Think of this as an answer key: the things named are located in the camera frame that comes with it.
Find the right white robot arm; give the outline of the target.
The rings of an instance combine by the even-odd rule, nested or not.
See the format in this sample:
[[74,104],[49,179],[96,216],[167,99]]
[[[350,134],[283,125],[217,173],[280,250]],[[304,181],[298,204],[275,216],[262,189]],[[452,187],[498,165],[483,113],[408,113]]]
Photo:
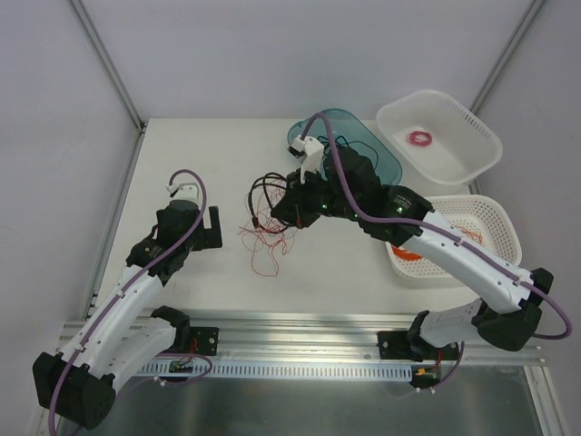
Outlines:
[[426,198],[382,183],[369,158],[347,148],[339,149],[339,157],[340,169],[326,156],[324,173],[290,173],[272,217],[297,229],[321,216],[355,222],[371,238],[436,264],[478,296],[444,312],[420,312],[403,338],[388,341],[389,350],[421,362],[452,342],[480,338],[518,352],[534,337],[542,297],[553,282],[550,272],[520,268],[469,241]]

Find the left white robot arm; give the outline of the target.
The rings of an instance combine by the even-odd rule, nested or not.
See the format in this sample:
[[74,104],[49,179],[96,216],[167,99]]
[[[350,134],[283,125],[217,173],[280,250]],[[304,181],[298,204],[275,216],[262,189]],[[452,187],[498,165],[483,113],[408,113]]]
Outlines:
[[167,305],[153,310],[137,333],[129,329],[191,253],[222,247],[219,209],[172,200],[156,219],[129,252],[106,302],[60,351],[42,352],[34,361],[37,399],[48,411],[50,434],[56,433],[57,417],[87,430],[99,426],[146,363],[159,354],[188,356],[199,344],[190,316]]

